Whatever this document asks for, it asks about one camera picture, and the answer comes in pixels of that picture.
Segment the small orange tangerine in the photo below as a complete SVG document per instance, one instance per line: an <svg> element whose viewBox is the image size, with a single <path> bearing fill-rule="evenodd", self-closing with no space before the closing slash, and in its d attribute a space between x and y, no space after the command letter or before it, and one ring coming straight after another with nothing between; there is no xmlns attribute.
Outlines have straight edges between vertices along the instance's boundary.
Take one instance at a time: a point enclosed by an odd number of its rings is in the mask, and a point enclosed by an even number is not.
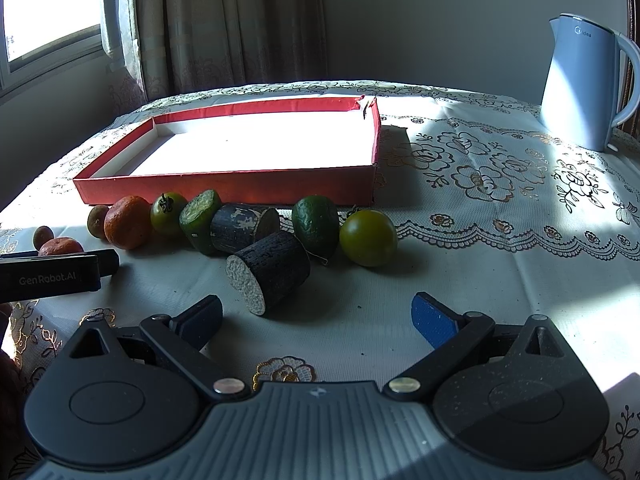
<svg viewBox="0 0 640 480"><path fill-rule="evenodd" d="M39 257L81 254L85 249L73 237L60 236L51 238L38 249Z"/></svg>

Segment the large orange tangerine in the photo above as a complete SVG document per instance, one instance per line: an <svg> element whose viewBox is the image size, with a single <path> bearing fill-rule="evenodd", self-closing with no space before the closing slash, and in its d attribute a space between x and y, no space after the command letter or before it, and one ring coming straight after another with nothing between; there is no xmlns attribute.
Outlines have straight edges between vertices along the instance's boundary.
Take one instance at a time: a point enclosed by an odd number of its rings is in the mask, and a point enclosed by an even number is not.
<svg viewBox="0 0 640 480"><path fill-rule="evenodd" d="M149 239L152 231L151 205L137 195L128 195L107 211L104 218L106 239L114 246L136 249Z"/></svg>

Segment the large green tomato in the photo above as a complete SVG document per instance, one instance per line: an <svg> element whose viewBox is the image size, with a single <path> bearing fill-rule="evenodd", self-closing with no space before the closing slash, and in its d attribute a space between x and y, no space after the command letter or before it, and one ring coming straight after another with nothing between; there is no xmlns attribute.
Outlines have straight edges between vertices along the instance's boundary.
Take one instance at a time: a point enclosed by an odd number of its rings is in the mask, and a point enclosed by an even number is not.
<svg viewBox="0 0 640 480"><path fill-rule="evenodd" d="M376 268L396 254L398 238L390 218L381 211L363 209L351 214L340 229L345 256L360 266Z"/></svg>

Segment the small green tomato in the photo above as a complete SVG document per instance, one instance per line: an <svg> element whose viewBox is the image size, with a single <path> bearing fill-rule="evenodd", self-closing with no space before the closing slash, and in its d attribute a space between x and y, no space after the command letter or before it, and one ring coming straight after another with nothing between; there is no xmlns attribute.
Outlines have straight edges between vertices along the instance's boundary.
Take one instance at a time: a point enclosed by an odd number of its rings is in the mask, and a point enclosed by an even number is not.
<svg viewBox="0 0 640 480"><path fill-rule="evenodd" d="M153 229L165 236L180 235L180 214L187 203L188 201L179 193L160 194L151 206Z"/></svg>

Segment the dark green avocado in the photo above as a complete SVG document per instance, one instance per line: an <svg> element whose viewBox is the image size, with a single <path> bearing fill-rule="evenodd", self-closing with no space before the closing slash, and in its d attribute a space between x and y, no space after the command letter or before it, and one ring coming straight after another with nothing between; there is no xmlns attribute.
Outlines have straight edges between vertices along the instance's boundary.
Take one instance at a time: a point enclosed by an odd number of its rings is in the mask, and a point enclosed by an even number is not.
<svg viewBox="0 0 640 480"><path fill-rule="evenodd" d="M330 258L340 241L340 222L335 204L323 195L309 195L292 209L292 223L296 237L307 252Z"/></svg>

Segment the white floral lace tablecloth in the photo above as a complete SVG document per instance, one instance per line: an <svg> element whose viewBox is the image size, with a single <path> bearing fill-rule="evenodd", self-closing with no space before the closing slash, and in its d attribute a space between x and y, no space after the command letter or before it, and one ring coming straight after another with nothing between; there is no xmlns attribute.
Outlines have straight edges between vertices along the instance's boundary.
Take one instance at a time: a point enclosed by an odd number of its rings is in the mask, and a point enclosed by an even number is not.
<svg viewBox="0 0 640 480"><path fill-rule="evenodd" d="M596 464L639 474L639 147L615 133L603 153L550 133L535 109L506 96L379 81L254 84L157 100L52 164L2 211L1 248L32 248L32 232L98 244L74 177L145 119L178 110L305 94L372 94L382 128L374 206L393 221L393 261L368 270L336 257L314 264L294 304L248 312L224 258L156 242L122 255L94 294L14 304L4 348L35 385L81 322L139 323L215 294L224 325L207 354L253 386L267 380L387 382L430 345L410 304L428 292L500 323L549 315L605 393L611 422Z"/></svg>

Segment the cut green cucumber piece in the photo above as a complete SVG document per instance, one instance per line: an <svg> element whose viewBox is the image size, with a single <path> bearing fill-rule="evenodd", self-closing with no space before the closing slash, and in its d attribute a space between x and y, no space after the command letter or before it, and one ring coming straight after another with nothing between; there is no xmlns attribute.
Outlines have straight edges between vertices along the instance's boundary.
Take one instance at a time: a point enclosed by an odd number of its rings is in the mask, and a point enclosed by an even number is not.
<svg viewBox="0 0 640 480"><path fill-rule="evenodd" d="M210 225L221 205L219 194L210 188L192 198L180 212L179 223L183 234L198 252L206 256L216 252Z"/></svg>

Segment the red shallow cardboard box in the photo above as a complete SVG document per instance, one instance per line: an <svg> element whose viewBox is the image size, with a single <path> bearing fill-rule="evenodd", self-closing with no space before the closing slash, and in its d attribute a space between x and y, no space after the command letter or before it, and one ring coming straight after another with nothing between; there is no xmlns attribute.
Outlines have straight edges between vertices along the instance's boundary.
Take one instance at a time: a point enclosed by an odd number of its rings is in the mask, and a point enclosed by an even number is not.
<svg viewBox="0 0 640 480"><path fill-rule="evenodd" d="M302 96L180 110L145 119L75 177L86 204L208 188L226 203L293 205L324 195L373 202L381 117L373 96Z"/></svg>

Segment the light blue electric kettle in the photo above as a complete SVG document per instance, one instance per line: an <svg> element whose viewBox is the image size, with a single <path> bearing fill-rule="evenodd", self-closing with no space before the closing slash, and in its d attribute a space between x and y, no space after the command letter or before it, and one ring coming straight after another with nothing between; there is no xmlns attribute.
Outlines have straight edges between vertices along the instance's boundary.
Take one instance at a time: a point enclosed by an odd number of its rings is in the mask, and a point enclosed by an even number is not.
<svg viewBox="0 0 640 480"><path fill-rule="evenodd" d="M548 132L590 151L603 152L613 129L639 106L639 84L618 108L620 56L639 75L639 47L613 29L577 14L562 13L549 21L554 49L540 107Z"/></svg>

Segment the beige patterned curtain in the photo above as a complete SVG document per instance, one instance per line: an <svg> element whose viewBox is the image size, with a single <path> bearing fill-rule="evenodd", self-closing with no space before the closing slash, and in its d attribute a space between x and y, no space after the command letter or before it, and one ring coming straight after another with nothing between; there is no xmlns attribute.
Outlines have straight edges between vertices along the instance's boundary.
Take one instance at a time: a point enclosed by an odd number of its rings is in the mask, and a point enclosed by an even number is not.
<svg viewBox="0 0 640 480"><path fill-rule="evenodd" d="M117 113L165 96L324 79L322 0L103 0Z"/></svg>

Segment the window with grey frame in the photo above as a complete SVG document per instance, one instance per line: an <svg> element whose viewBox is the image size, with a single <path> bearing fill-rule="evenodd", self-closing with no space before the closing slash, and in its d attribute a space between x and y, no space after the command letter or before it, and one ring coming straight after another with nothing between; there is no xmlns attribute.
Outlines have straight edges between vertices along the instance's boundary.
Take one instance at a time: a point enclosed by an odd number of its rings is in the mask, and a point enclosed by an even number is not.
<svg viewBox="0 0 640 480"><path fill-rule="evenodd" d="M1 0L1 94L103 51L105 0Z"/></svg>

